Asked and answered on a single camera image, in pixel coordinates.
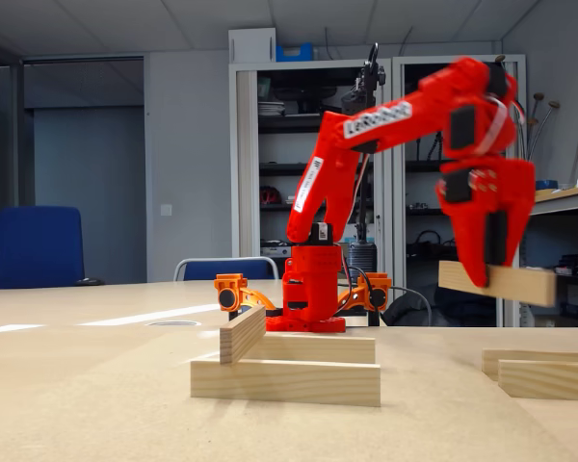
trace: white box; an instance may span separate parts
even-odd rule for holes
[[[273,63],[276,61],[276,28],[229,31],[230,63]]]

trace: office chair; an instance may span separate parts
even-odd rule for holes
[[[278,267],[268,257],[187,258],[175,267],[174,281],[179,280],[182,267],[184,281],[210,281],[216,279],[217,274],[226,273],[242,273],[247,279],[278,279]]]
[[[0,289],[91,285],[86,281],[91,280],[84,279],[77,209],[8,207],[0,212]]]

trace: desk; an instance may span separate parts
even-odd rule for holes
[[[544,194],[536,197],[531,215],[554,214],[578,210],[578,188]]]
[[[279,282],[250,286],[279,302]],[[215,298],[208,282],[0,291],[0,325],[45,324],[0,333],[0,461],[578,461],[578,402],[512,399],[480,372],[483,347],[576,349],[578,329],[349,329],[381,364],[381,408],[359,408],[190,398],[220,311],[77,325]]]

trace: doorway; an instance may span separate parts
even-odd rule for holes
[[[144,62],[24,66],[34,203],[76,207],[86,276],[146,281]]]

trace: blue box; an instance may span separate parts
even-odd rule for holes
[[[276,46],[276,61],[278,63],[288,61],[312,61],[312,43],[307,42],[300,46],[300,53],[285,56],[282,46]]]

